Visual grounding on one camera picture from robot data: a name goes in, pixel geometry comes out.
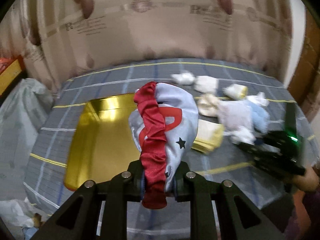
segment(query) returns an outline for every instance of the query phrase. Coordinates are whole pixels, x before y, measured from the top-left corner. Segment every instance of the bed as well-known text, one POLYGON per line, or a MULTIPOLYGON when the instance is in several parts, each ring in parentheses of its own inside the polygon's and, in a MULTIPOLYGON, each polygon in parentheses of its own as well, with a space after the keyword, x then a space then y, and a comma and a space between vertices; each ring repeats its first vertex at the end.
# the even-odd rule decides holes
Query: bed
MULTIPOLYGON (((265 75, 254 66, 196 58, 151 60, 108 67, 67 80, 60 90, 59 100, 41 128, 30 154, 24 186, 31 203, 53 214, 73 193, 65 188, 63 179, 69 147, 84 105, 91 99, 134 92, 149 81, 169 82, 170 75, 182 70, 194 75, 208 75, 219 79, 217 96, 223 97, 222 88, 232 83, 246 85, 248 95, 264 92, 270 101, 269 130, 283 125, 286 102, 294 99, 275 78, 265 75)), ((181 86, 195 98, 201 94, 192 86, 181 86)), ((215 118, 199 116, 211 122, 215 118)), ((303 164, 319 159, 319 147, 311 127, 297 110, 297 129, 306 138, 303 164)), ((190 150, 183 156, 206 179, 221 182, 232 180, 251 201, 262 208, 285 194, 283 184, 264 172, 250 166, 249 157, 225 137, 220 148, 209 155, 190 150)), ((128 203, 127 232, 129 239, 159 236, 159 239, 184 238, 190 233, 189 204, 176 203, 168 198, 168 206, 151 211, 140 203, 128 203)))

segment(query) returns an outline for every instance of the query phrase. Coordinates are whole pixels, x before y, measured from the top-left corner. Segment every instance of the green light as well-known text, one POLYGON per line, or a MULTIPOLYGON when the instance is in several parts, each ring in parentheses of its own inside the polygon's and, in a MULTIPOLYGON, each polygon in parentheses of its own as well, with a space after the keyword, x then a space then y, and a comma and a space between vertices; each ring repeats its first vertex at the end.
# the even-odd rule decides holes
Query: green light
POLYGON ((293 136, 290 136, 290 138, 291 138, 293 141, 295 141, 295 142, 297 142, 297 141, 298 141, 298 139, 297 139, 297 138, 295 138, 295 137, 293 137, 293 136))

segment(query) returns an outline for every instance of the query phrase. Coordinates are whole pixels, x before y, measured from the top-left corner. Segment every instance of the red satin cloth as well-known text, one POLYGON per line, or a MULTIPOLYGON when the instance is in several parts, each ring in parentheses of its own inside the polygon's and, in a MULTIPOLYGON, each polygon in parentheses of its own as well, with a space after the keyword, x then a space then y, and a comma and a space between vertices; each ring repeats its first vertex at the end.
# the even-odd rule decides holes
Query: red satin cloth
POLYGON ((143 119, 147 138, 141 145, 140 160, 145 172, 146 192, 142 205, 149 209, 160 209, 167 205, 164 193, 166 153, 165 120, 155 98, 156 82, 145 84, 134 95, 138 111, 143 119))

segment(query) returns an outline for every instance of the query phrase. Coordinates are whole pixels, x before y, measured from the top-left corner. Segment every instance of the crumpled white cloth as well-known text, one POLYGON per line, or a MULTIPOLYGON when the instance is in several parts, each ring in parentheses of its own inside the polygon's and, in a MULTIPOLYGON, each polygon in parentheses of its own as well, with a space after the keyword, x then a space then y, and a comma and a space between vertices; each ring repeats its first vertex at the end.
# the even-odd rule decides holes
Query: crumpled white cloth
MULTIPOLYGON (((159 108, 166 108, 166 112, 163 112, 166 128, 174 123, 175 120, 180 120, 173 128, 171 127, 164 132, 167 139, 165 144, 167 163, 165 169, 167 174, 165 191, 170 192, 172 190, 173 177, 181 158, 185 151, 191 148, 196 138, 199 115, 193 96, 177 86, 158 83, 156 85, 155 99, 157 102, 161 102, 159 108)), ((139 135, 145 126, 143 118, 137 109, 129 116, 129 127, 132 131, 133 141, 141 152, 139 135)))
POLYGON ((192 85, 195 76, 188 70, 181 71, 180 74, 172 74, 172 80, 179 85, 192 85))
POLYGON ((244 100, 241 101, 220 101, 217 116, 219 123, 223 124, 226 130, 238 130, 239 126, 253 131, 251 107, 244 100))
POLYGON ((269 105, 269 101, 266 99, 263 92, 259 92, 256 96, 247 96, 246 99, 256 104, 257 106, 266 107, 269 105))
POLYGON ((216 94, 219 80, 209 76, 197 76, 195 79, 194 89, 201 93, 216 94))
POLYGON ((220 100, 213 94, 204 94, 197 103, 199 113, 204 116, 216 117, 219 103, 220 100))
POLYGON ((234 144, 244 142, 254 145, 254 141, 256 140, 252 132, 243 126, 239 126, 237 130, 225 132, 224 136, 231 136, 231 141, 234 144))
POLYGON ((242 100, 247 95, 248 88, 239 84, 232 84, 223 89, 223 93, 234 100, 242 100))

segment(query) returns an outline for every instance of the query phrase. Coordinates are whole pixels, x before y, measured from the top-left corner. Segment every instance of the cream fabric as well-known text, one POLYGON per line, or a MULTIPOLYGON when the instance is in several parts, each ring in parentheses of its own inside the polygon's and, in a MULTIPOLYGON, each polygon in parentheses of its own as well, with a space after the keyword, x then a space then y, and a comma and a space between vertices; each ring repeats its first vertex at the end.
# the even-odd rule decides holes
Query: cream fabric
POLYGON ((195 76, 187 70, 182 71, 180 74, 172 74, 172 81, 179 85, 192 85, 195 81, 195 76))
POLYGON ((198 133, 192 149, 207 154, 220 147, 223 139, 224 127, 222 124, 199 119, 198 133))
POLYGON ((197 103, 199 114, 204 116, 216 117, 219 103, 220 100, 213 94, 207 93, 202 95, 197 103))

